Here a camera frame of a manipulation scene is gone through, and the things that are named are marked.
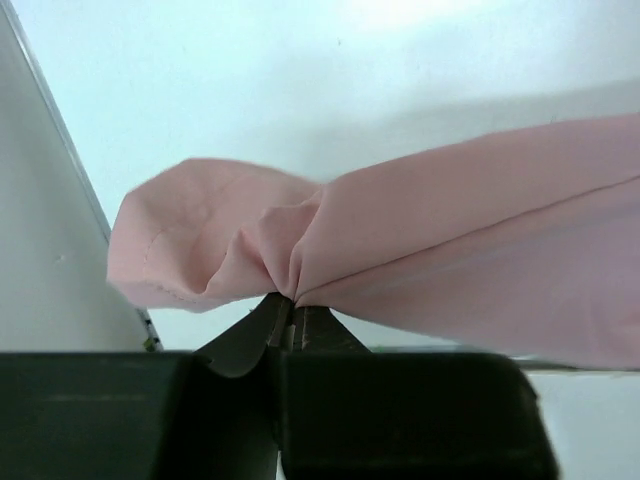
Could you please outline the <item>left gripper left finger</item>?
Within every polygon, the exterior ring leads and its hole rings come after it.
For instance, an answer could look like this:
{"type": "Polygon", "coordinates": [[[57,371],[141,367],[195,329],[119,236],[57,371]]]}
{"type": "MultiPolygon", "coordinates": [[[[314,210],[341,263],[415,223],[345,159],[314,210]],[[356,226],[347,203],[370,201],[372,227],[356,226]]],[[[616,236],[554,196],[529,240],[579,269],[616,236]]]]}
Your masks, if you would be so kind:
{"type": "Polygon", "coordinates": [[[194,352],[5,353],[5,479],[272,479],[265,360],[290,313],[265,297],[194,352]]]}

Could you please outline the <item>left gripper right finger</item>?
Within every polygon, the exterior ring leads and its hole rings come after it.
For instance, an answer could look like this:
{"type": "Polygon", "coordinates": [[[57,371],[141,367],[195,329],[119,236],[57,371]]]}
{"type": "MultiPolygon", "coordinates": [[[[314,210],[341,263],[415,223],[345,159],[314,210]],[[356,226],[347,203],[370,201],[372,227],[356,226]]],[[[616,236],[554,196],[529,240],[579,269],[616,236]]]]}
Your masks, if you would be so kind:
{"type": "Polygon", "coordinates": [[[483,352],[374,353],[325,308],[297,310],[280,359],[289,479],[556,479],[538,396],[483,352]]]}

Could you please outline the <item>pink trousers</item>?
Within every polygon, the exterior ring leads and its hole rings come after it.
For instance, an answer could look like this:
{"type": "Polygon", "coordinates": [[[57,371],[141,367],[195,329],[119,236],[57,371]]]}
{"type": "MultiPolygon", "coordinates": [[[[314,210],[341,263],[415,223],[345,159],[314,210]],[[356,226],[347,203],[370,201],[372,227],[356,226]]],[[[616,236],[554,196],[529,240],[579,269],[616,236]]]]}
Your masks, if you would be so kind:
{"type": "Polygon", "coordinates": [[[129,192],[108,281],[142,308],[299,307],[561,364],[639,365],[639,117],[489,134],[316,184],[185,160],[129,192]]]}

